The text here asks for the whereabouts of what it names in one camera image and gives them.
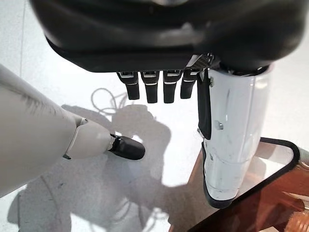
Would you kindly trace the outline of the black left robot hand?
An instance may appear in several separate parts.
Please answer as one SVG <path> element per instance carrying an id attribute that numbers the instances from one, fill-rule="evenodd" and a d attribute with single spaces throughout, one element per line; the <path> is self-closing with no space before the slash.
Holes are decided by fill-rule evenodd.
<path id="1" fill-rule="evenodd" d="M 306 0 L 32 0 L 51 48 L 94 73 L 116 73 L 128 98 L 165 103 L 197 87 L 204 192 L 212 207 L 239 192 L 261 137 L 271 65 L 300 44 Z"/>

